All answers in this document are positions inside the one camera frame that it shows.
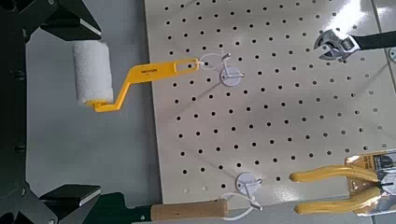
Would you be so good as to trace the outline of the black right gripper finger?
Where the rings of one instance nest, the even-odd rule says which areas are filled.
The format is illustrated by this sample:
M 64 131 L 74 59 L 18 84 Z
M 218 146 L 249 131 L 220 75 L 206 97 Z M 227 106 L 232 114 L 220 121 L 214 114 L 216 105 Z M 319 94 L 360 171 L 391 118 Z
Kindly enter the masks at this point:
M 101 195 L 95 185 L 65 184 L 37 197 L 26 184 L 25 217 L 29 224 L 82 224 Z
M 25 31 L 37 28 L 64 41 L 100 40 L 102 30 L 83 0 L 32 0 L 25 7 Z

